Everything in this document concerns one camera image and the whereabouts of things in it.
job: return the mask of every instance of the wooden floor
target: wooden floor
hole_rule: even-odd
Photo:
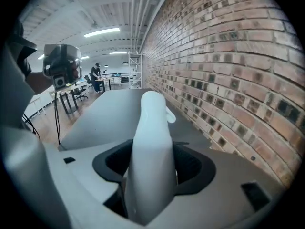
[[[60,140],[62,140],[69,130],[72,128],[73,124],[77,119],[88,109],[88,107],[99,97],[102,93],[96,93],[93,90],[90,90],[86,96],[88,99],[76,100],[78,105],[78,110],[72,114],[66,114],[62,104],[58,103],[58,113],[60,120]],[[74,106],[73,100],[69,100],[71,106]],[[52,143],[55,146],[58,146],[56,124],[55,124],[55,115],[54,115],[54,104],[50,104],[45,109],[46,114],[41,112],[41,115],[36,115],[31,119],[34,127],[40,135],[40,139],[46,143]]]

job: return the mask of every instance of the white ceiling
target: white ceiling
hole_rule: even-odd
[[[29,60],[37,60],[43,54],[44,45],[50,43],[72,44],[79,47],[82,56],[95,58],[113,51],[135,52],[163,2],[32,0],[20,15],[24,37],[37,44],[38,48]],[[90,32],[116,27],[121,31],[84,37]]]

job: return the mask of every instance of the black cable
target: black cable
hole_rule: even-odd
[[[57,109],[57,92],[55,92],[55,98],[54,98],[54,115],[55,115],[55,123],[56,123],[56,131],[57,131],[57,138],[58,138],[58,144],[61,144],[61,141],[59,139],[60,136],[60,123],[59,123],[59,115],[58,115],[58,109]]]
[[[25,122],[28,122],[28,123],[31,125],[31,127],[33,128],[33,133],[34,133],[34,134],[37,133],[38,138],[40,139],[39,133],[38,133],[38,131],[36,130],[36,128],[34,127],[33,123],[32,123],[32,122],[30,121],[30,119],[26,116],[26,114],[23,114],[23,115],[24,115],[23,118],[24,118]]]

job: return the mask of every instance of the brick wall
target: brick wall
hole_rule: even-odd
[[[305,63],[273,0],[166,0],[143,47],[144,86],[162,93],[211,148],[285,186],[301,162]]]

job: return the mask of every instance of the office chair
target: office chair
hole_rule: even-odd
[[[93,88],[92,81],[90,80],[90,78],[87,75],[85,75],[85,80],[87,81],[88,84],[91,84],[91,85],[88,85],[88,89],[89,89],[89,87]]]
[[[85,95],[82,94],[82,92],[84,92],[84,91],[86,91],[86,89],[81,89],[81,90],[79,90],[78,88],[74,89],[73,94],[74,94],[75,96],[78,96],[77,98],[75,98],[75,100],[77,100],[77,99],[80,99],[80,100],[81,100],[82,97],[88,98],[87,96],[85,96]]]

